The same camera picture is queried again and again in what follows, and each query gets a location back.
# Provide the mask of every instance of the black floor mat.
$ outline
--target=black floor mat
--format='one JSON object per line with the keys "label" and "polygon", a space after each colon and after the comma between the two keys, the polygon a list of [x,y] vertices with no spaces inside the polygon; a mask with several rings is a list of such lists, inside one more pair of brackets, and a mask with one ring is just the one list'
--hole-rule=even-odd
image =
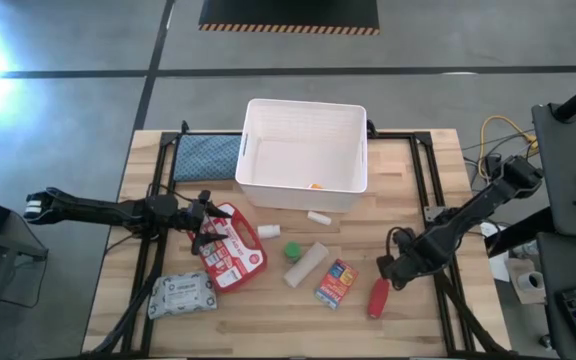
{"label": "black floor mat", "polygon": [[204,0],[199,30],[378,35],[377,0]]}

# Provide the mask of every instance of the wooden table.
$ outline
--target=wooden table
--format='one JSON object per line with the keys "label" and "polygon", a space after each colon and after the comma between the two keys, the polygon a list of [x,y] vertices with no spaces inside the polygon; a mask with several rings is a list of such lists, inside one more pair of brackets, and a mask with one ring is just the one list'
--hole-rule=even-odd
{"label": "wooden table", "polygon": [[[448,206],[460,206],[472,195],[457,132],[431,130],[437,166]],[[120,192],[120,201],[142,198],[152,179],[161,131],[135,133]],[[434,199],[425,154],[422,162],[431,201]],[[170,162],[172,156],[166,157]],[[166,164],[164,179],[170,164]],[[368,190],[352,212],[332,215],[331,226],[306,219],[305,211],[255,208],[235,181],[178,184],[176,190],[196,197],[212,191],[216,204],[235,204],[251,225],[280,224],[281,237],[263,240],[268,268],[238,291],[218,296],[217,311],[166,317],[154,322],[151,356],[160,357],[393,357],[445,355],[437,300],[431,277],[419,278],[403,290],[391,290],[381,319],[369,319],[366,304],[378,270],[375,258],[384,254],[389,228],[423,223],[409,144],[402,140],[369,142]],[[190,254],[185,234],[170,231],[164,274],[202,268]],[[127,231],[113,228],[109,245]],[[304,249],[315,241],[330,256],[293,289],[282,279],[290,265],[282,249],[295,241]],[[103,339],[125,310],[132,287],[138,240],[114,248],[105,258],[84,341],[89,350]],[[315,299],[314,289],[336,258],[350,263],[359,277],[338,310]],[[501,307],[481,237],[468,235],[458,251],[466,299],[483,326],[509,348]],[[141,339],[142,312],[136,323],[135,347]],[[459,322],[451,305],[457,344]]]}

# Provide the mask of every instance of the green cap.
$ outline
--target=green cap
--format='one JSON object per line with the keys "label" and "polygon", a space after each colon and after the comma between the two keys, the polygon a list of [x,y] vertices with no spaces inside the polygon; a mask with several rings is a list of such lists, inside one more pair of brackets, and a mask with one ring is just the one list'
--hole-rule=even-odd
{"label": "green cap", "polygon": [[301,256],[301,247],[296,242],[289,242],[284,247],[284,254],[291,260],[299,259]]}

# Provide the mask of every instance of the gray package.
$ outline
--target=gray package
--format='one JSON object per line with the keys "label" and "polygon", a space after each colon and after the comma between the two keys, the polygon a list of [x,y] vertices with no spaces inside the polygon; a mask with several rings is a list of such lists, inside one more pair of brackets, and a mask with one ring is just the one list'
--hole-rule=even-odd
{"label": "gray package", "polygon": [[217,309],[212,281],[205,271],[162,276],[155,281],[148,304],[148,317],[177,315]]}

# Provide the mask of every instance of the white cylinder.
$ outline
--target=white cylinder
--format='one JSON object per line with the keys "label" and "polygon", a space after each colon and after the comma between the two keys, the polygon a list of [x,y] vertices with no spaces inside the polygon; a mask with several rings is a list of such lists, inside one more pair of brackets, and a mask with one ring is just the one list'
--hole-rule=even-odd
{"label": "white cylinder", "polygon": [[519,275],[517,285],[523,291],[537,291],[544,288],[544,276],[537,271]]}
{"label": "white cylinder", "polygon": [[316,213],[314,211],[308,211],[308,219],[323,225],[330,225],[332,223],[331,218],[325,215],[321,215],[320,213]]}
{"label": "white cylinder", "polygon": [[279,225],[257,226],[257,234],[259,234],[260,239],[272,239],[281,234],[281,228]]}
{"label": "white cylinder", "polygon": [[316,242],[308,252],[286,272],[284,280],[291,287],[297,287],[319,263],[328,256],[328,249]]}

